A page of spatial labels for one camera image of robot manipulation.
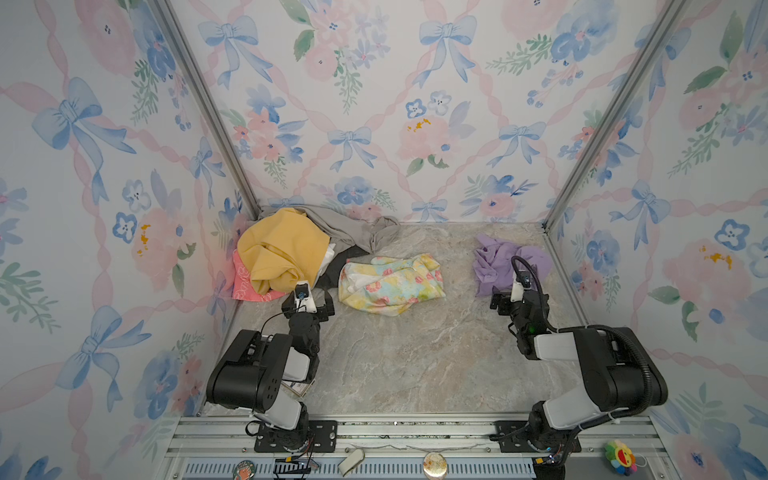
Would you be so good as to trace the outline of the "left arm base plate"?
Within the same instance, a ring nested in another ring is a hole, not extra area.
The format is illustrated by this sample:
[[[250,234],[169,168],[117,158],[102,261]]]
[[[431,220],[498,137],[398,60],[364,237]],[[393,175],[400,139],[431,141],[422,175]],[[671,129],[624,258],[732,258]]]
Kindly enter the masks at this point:
[[[338,422],[335,420],[309,420],[300,422],[296,429],[285,430],[259,424],[253,434],[256,453],[298,454],[333,453],[338,439]]]

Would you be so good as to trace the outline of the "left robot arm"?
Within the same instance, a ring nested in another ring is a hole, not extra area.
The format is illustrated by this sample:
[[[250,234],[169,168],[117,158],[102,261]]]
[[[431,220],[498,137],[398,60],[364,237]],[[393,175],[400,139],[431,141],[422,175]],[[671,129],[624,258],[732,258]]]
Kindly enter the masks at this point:
[[[247,410],[245,433],[257,453],[295,455],[331,453],[338,423],[312,420],[308,408],[283,387],[310,385],[319,368],[321,324],[335,315],[329,292],[317,306],[305,282],[296,285],[282,306],[288,333],[266,335],[242,329],[213,369],[206,400],[232,410]]]

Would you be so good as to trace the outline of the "floral pastel cloth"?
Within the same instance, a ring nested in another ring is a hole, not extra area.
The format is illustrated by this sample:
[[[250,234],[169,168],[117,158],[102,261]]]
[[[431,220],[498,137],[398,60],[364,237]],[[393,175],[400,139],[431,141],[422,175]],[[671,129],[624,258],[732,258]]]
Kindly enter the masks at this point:
[[[388,317],[445,297],[441,265],[430,254],[349,262],[342,268],[338,283],[338,298],[343,304]]]

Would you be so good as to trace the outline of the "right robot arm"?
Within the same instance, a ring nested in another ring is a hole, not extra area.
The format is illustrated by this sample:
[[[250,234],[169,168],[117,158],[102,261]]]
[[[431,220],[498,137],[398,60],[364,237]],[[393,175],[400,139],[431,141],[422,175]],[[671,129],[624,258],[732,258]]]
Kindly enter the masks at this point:
[[[491,308],[510,318],[508,330],[526,359],[573,362],[581,380],[559,397],[534,404],[522,425],[505,427],[498,422],[492,442],[504,451],[528,448],[547,453],[553,463],[562,463],[576,448],[581,432],[667,401],[666,380],[631,328],[552,325],[549,296],[536,268],[519,255],[512,256],[510,264],[512,289],[495,289]]]

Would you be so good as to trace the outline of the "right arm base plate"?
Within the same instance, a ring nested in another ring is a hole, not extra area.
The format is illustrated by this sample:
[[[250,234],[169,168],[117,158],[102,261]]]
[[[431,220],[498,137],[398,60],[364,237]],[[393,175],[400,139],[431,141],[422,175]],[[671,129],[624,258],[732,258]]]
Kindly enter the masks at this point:
[[[489,440],[499,444],[502,453],[562,454],[568,430],[553,430],[548,426],[531,426],[528,421],[500,420]]]

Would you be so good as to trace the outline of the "purple cloth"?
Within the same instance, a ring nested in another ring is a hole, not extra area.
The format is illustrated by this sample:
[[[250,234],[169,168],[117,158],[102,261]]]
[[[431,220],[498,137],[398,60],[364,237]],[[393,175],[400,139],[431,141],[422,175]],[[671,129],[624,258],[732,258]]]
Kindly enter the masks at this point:
[[[511,259],[520,256],[544,280],[553,268],[551,257],[542,249],[531,245],[518,245],[485,234],[476,236],[479,246],[474,250],[473,271],[477,279],[477,297],[488,297],[497,290],[510,289],[515,281]]]

